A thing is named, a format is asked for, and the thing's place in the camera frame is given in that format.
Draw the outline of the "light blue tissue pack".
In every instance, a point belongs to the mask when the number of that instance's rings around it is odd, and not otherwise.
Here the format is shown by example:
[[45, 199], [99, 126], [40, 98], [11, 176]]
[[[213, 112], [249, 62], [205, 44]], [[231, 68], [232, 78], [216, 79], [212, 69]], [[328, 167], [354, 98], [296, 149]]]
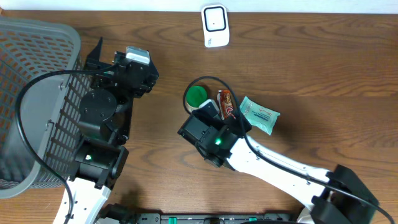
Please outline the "light blue tissue pack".
[[256, 126], [268, 135], [272, 134], [277, 118], [280, 116], [279, 112], [265, 108], [247, 96], [244, 97], [239, 109], [252, 126]]

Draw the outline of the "red candy bar wrapper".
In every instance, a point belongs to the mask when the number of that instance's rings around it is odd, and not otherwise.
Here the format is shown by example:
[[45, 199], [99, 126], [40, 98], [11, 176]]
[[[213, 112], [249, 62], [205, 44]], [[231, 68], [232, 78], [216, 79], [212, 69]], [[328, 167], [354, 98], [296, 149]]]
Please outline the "red candy bar wrapper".
[[234, 106], [232, 102], [232, 94], [229, 90], [219, 90], [217, 94], [218, 106], [221, 112], [221, 118], [236, 118], [233, 114]]

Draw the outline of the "green lid jar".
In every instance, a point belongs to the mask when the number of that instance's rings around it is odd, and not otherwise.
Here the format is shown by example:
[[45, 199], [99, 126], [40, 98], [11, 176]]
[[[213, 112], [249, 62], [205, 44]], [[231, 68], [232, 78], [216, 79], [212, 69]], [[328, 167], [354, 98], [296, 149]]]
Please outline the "green lid jar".
[[202, 86], [194, 85], [191, 86], [185, 96], [185, 106], [191, 113], [193, 110], [199, 108], [199, 106], [208, 99], [208, 94], [205, 88]]

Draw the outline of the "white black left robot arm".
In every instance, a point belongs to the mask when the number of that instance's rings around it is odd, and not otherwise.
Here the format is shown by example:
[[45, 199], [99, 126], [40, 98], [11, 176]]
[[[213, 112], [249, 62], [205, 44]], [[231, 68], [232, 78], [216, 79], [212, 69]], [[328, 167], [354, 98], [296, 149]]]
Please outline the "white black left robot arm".
[[128, 157], [133, 101], [150, 92], [159, 73], [150, 53], [128, 46], [111, 64], [100, 62], [102, 43], [88, 54], [84, 71], [95, 71], [78, 109], [81, 140], [72, 154], [68, 189], [55, 223], [94, 223]]

